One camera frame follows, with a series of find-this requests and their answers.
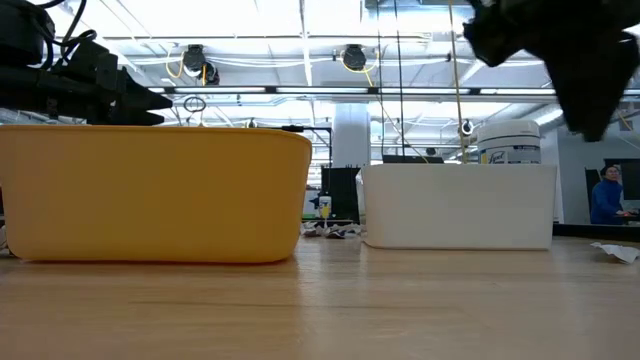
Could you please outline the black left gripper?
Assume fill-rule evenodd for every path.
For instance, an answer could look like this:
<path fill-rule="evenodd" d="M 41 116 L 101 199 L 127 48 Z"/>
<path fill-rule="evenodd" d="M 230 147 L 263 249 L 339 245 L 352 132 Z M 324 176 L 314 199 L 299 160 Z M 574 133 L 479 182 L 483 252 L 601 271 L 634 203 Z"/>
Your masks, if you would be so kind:
<path fill-rule="evenodd" d="M 64 93 L 64 115 L 90 125 L 159 125 L 161 115 L 128 112 L 126 106 L 143 110 L 173 107 L 173 101 L 138 84 L 126 68 L 117 65 L 71 65 L 64 67 L 71 80 Z"/>

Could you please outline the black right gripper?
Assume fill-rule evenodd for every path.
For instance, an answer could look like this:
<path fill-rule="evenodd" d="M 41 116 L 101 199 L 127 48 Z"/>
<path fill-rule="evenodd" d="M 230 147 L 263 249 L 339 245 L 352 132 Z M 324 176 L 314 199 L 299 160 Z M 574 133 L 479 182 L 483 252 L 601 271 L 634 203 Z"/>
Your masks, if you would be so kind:
<path fill-rule="evenodd" d="M 472 8 L 463 35 L 475 57 L 497 67 L 517 52 L 551 48 L 544 62 L 567 128 L 600 141 L 639 67 L 637 38 L 619 31 L 640 23 L 640 0 L 491 0 Z M 595 37 L 602 32 L 612 34 Z M 587 38 L 561 41 L 567 36 Z"/>

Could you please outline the white plastic bin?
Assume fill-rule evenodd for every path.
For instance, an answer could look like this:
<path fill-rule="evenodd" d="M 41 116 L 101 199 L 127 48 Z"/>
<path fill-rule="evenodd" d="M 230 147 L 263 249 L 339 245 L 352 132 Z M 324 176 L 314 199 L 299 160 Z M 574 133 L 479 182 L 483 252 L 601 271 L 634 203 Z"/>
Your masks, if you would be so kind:
<path fill-rule="evenodd" d="M 547 250 L 553 165 L 382 164 L 361 171 L 367 245 Z"/>

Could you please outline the white wipes canister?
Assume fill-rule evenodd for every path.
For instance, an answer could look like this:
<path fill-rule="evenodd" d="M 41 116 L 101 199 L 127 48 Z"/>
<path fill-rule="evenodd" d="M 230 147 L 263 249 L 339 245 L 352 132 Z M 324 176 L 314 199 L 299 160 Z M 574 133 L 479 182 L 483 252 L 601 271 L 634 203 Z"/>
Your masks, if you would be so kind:
<path fill-rule="evenodd" d="M 478 129 L 480 164 L 540 164 L 540 127 L 531 120 L 487 124 Z"/>

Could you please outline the yellow plastic bin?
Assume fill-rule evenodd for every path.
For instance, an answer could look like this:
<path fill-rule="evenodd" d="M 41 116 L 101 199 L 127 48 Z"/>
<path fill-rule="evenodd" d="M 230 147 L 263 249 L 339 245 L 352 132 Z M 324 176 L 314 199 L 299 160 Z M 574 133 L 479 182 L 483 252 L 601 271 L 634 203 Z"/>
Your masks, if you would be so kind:
<path fill-rule="evenodd" d="M 279 261 L 310 161 L 282 130 L 2 125 L 8 245 L 32 261 Z"/>

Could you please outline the black partition panel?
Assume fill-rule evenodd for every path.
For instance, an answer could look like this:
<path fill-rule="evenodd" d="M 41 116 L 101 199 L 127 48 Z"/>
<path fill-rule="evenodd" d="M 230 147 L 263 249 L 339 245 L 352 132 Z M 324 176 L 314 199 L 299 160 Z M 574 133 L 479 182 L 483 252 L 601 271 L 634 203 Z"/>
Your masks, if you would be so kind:
<path fill-rule="evenodd" d="M 600 183 L 601 177 L 599 171 L 596 169 L 586 169 L 585 170 L 585 179 L 586 179 L 586 190 L 588 196 L 588 204 L 589 204 L 589 219 L 590 223 L 594 224 L 593 219 L 593 210 L 594 210 L 594 202 L 593 202 L 593 190 L 597 184 Z"/>

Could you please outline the black monitor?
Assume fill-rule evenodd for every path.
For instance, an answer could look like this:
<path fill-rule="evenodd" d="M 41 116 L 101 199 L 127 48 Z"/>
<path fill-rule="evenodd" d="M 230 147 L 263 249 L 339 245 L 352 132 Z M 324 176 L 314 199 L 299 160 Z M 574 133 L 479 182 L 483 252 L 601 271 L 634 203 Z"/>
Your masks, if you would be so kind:
<path fill-rule="evenodd" d="M 625 160 L 620 168 L 624 199 L 640 201 L 640 159 Z"/>

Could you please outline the person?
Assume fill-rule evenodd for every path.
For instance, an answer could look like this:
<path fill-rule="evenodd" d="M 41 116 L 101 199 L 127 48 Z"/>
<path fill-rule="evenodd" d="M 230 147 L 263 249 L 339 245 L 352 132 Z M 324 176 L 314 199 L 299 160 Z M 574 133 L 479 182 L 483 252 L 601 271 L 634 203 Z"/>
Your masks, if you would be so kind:
<path fill-rule="evenodd" d="M 591 191 L 590 221 L 592 225 L 623 225 L 623 218 L 630 216 L 621 204 L 623 186 L 616 166 L 601 170 L 601 180 Z"/>

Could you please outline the black perforated box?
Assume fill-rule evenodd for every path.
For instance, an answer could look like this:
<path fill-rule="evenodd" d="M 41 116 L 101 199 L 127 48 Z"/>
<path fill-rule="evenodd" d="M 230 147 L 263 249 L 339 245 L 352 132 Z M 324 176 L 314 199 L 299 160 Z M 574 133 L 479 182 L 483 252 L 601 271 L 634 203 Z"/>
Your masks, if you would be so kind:
<path fill-rule="evenodd" d="M 382 160 L 384 164 L 444 164 L 442 157 L 434 156 L 383 155 Z"/>

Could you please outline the ceiling light bar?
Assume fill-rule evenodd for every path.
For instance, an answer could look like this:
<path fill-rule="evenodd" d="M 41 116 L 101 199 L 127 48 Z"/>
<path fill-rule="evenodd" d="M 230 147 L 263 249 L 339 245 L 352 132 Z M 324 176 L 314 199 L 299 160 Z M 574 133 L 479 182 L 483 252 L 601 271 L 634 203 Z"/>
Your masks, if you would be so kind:
<path fill-rule="evenodd" d="M 293 87 L 293 86 L 224 86 L 224 87 L 148 87 L 163 95 L 169 94 L 318 94 L 318 95 L 523 95 L 553 96 L 546 88 L 402 88 L 399 87 Z"/>

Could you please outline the white column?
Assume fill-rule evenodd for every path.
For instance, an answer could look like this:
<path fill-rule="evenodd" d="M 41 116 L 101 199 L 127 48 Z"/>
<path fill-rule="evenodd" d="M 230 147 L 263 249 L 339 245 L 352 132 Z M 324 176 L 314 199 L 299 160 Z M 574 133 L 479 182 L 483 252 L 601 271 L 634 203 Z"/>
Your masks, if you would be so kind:
<path fill-rule="evenodd" d="M 362 167 L 370 164 L 371 133 L 368 105 L 338 103 L 333 119 L 333 163 L 336 167 Z"/>

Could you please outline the black cabinet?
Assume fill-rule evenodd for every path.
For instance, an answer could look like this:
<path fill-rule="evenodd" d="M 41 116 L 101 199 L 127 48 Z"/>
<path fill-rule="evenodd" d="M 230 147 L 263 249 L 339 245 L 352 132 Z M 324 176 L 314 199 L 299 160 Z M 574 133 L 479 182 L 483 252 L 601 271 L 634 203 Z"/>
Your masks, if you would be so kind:
<path fill-rule="evenodd" d="M 323 167 L 321 169 L 321 194 L 331 197 L 331 213 L 342 220 L 359 224 L 356 188 L 358 167 Z"/>

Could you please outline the grey ceiling duct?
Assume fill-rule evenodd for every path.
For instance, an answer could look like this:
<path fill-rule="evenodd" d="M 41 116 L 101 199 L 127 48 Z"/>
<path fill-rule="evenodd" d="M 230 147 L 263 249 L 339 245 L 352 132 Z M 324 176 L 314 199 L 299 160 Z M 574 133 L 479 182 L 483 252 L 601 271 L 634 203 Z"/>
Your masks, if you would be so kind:
<path fill-rule="evenodd" d="M 557 104 L 544 105 L 540 109 L 530 114 L 530 120 L 538 126 L 552 123 L 561 119 L 564 115 L 562 108 Z"/>

